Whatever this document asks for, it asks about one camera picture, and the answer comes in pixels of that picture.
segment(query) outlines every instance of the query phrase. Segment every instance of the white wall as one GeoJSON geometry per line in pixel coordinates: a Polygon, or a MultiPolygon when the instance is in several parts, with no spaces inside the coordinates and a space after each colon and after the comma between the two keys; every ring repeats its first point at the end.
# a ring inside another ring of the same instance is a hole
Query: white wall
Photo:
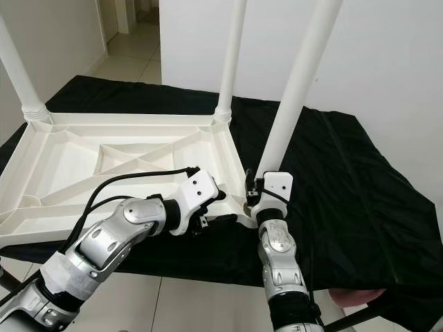
{"type": "MultiPolygon", "coordinates": [[[[232,4],[161,0],[164,84],[218,91],[232,4]]],[[[313,5],[248,2],[235,95],[281,98],[313,5]]],[[[344,1],[306,105],[356,115],[391,164],[443,205],[442,12],[440,0],[344,1]]]]}
{"type": "MultiPolygon", "coordinates": [[[[0,0],[0,11],[45,102],[103,55],[95,0],[0,0]]],[[[0,144],[23,122],[9,77],[0,71],[0,144]]]]}

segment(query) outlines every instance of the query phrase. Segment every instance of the black tablecloth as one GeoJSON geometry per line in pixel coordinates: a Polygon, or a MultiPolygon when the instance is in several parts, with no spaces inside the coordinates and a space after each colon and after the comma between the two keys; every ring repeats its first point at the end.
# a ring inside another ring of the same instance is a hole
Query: black tablecloth
{"type": "MultiPolygon", "coordinates": [[[[77,76],[47,107],[66,113],[211,114],[217,94],[77,76]]],[[[256,169],[277,102],[234,98],[230,131],[244,168],[256,169]]],[[[0,171],[24,131],[0,148],[0,171]]],[[[304,108],[281,167],[293,174],[289,213],[305,279],[313,243],[314,288],[388,290],[384,317],[428,331],[443,315],[443,247],[435,207],[379,153],[354,116],[304,108]],[[308,236],[306,223],[315,235],[308,236]]],[[[199,237],[169,234],[137,245],[121,272],[261,286],[258,237],[235,222],[199,237]]],[[[43,263],[60,242],[10,246],[0,255],[43,263]]]]}

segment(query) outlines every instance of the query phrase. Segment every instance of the tile floor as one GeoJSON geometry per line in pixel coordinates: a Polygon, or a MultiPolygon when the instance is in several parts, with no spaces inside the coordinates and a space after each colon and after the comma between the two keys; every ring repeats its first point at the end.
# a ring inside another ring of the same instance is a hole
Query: tile floor
{"type": "MultiPolygon", "coordinates": [[[[109,58],[92,76],[161,84],[157,25],[140,23],[133,34],[116,35],[108,49],[109,58]]],[[[2,259],[1,264],[20,280],[39,268],[39,264],[14,259],[2,259]]],[[[0,288],[0,296],[5,294],[0,288]]],[[[326,324],[343,317],[327,291],[316,292],[316,301],[326,324]]],[[[355,329],[405,331],[382,318],[355,329]]],[[[272,326],[262,288],[114,273],[82,307],[67,331],[269,332],[272,326]]]]}

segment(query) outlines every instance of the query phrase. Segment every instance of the white tape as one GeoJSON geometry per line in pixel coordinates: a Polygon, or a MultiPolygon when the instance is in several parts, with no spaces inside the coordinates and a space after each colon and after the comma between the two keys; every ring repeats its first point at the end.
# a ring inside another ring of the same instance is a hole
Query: white tape
{"type": "Polygon", "coordinates": [[[40,272],[45,286],[52,294],[65,291],[83,301],[89,299],[100,285],[58,251],[46,261],[40,272]]]}

